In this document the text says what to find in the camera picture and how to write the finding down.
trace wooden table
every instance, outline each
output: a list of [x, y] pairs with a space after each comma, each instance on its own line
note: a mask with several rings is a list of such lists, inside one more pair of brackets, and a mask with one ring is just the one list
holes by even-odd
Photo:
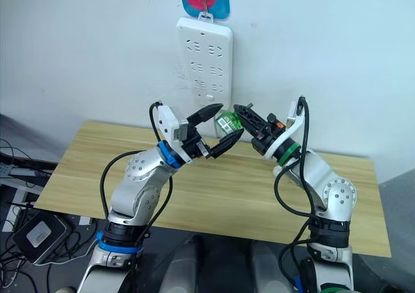
[[[206, 139], [214, 145], [214, 139]], [[145, 150], [156, 140], [152, 130], [85, 122], [46, 185], [36, 207], [87, 217], [104, 218], [99, 180], [106, 164], [129, 150]], [[390, 247], [376, 183], [369, 159], [321, 154], [336, 173], [358, 190], [351, 219], [353, 252], [390, 257]], [[106, 197], [121, 181], [128, 158], [116, 163], [106, 179]], [[289, 243], [304, 218], [284, 210], [274, 196], [272, 169], [249, 143], [237, 143], [218, 159], [200, 158], [174, 176], [171, 201], [155, 226], [272, 242]], [[287, 178], [281, 195], [295, 209], [308, 211], [303, 190]], [[160, 202], [167, 192], [162, 190]]]

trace blue ring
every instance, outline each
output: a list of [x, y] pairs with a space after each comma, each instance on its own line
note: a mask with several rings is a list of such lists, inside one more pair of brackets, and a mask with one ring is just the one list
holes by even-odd
[[158, 146], [161, 149], [161, 153], [166, 157], [166, 161], [169, 165], [171, 165], [173, 168], [179, 169], [181, 165], [177, 162], [176, 158], [170, 154], [170, 152], [167, 150], [166, 145], [164, 145], [163, 141], [158, 142]]
[[110, 246], [109, 244], [105, 244], [102, 241], [102, 236], [104, 235], [103, 232], [98, 231], [97, 233], [97, 240], [98, 240], [98, 245], [101, 249], [109, 251], [109, 252], [116, 252], [116, 253], [124, 253], [124, 254], [133, 254], [133, 253], [137, 253], [141, 250], [141, 247], [137, 247], [137, 248], [127, 248], [124, 246]]

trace electrical socket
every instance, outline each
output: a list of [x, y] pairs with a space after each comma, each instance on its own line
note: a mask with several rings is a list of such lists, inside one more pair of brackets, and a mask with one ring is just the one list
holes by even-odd
[[178, 45], [196, 105], [231, 102], [233, 34], [229, 27], [180, 18]]

